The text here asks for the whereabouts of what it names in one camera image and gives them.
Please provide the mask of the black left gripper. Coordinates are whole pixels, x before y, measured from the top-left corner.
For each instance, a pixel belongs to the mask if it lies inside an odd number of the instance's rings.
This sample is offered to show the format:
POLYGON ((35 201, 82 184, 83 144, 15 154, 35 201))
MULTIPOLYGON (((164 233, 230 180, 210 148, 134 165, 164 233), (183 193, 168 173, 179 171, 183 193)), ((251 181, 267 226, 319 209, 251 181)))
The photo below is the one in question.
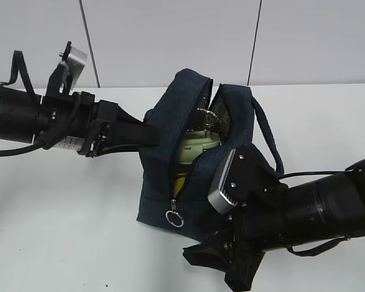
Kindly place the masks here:
POLYGON ((159 145, 158 129, 129 115, 117 103, 95 101, 95 95, 85 91, 74 92, 72 97, 80 102, 69 134, 82 140, 77 154, 96 158, 159 145))

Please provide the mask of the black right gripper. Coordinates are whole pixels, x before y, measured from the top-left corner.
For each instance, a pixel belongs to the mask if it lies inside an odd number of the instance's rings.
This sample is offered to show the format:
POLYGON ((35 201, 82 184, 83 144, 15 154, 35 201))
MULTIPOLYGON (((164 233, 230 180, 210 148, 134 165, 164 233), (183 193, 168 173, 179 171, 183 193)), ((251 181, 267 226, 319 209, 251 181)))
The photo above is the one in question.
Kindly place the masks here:
POLYGON ((251 289, 265 251, 280 240, 279 209, 233 209, 214 212, 215 234, 183 249, 192 266, 229 269, 224 281, 230 289, 251 289))

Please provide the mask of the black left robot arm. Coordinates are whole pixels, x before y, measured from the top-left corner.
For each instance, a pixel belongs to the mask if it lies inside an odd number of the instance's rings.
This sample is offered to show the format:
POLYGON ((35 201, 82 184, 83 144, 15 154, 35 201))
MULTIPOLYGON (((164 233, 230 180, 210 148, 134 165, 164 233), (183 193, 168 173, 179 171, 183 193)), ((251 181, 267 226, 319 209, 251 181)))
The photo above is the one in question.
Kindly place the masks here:
POLYGON ((137 152, 159 144, 159 131, 137 120, 117 103, 96 100, 89 92, 43 96, 0 86, 0 140, 23 147, 0 150, 0 157, 53 147, 95 158, 137 152))

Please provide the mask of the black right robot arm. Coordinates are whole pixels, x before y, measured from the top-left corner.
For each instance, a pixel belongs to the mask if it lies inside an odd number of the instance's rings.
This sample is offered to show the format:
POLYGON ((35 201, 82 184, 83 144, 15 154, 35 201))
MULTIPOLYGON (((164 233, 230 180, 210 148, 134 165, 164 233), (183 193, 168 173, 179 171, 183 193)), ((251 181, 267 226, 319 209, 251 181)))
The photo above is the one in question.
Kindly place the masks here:
POLYGON ((365 237, 365 159, 321 179, 289 187, 259 165, 236 159, 223 178, 228 209, 208 241, 184 249, 193 266, 217 269, 232 291, 249 291, 268 251, 314 257, 365 237))

